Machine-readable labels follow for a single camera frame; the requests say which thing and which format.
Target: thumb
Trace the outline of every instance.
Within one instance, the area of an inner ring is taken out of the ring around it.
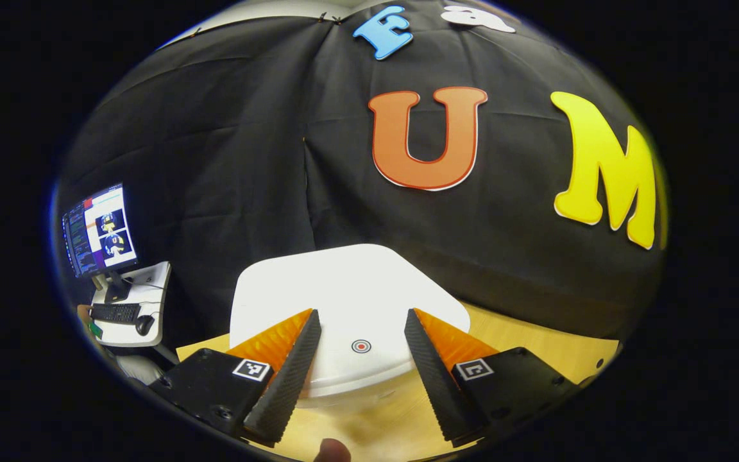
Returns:
[[[321,440],[319,453],[313,462],[350,462],[352,456],[344,443],[332,438]]]

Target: computer mouse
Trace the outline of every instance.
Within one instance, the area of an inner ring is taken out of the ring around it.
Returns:
[[[148,332],[150,332],[150,327],[153,326],[153,322],[155,322],[155,318],[153,318],[150,315],[144,315],[139,316],[135,319],[135,331],[140,334],[140,336],[146,336]]]

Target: monitor screen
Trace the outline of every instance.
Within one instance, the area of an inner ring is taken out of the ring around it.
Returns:
[[[121,184],[76,204],[62,217],[62,231],[76,277],[94,276],[137,261]]]

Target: white round object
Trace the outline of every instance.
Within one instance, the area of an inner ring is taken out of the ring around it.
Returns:
[[[358,244],[245,269],[232,302],[230,348],[308,308],[319,311],[321,338],[298,407],[349,402],[357,409],[394,391],[401,379],[393,379],[415,369],[404,337],[411,308],[470,328],[463,305],[401,255]]]

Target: yellow letter m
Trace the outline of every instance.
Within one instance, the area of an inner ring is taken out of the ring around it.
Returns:
[[[652,153],[643,135],[628,128],[624,154],[598,108],[574,94],[556,91],[552,103],[569,117],[572,126],[572,176],[569,189],[555,197],[555,211],[562,217],[596,225],[603,216],[598,202],[599,173],[603,176],[609,225],[617,231],[637,194],[627,236],[645,249],[654,242],[655,184]]]

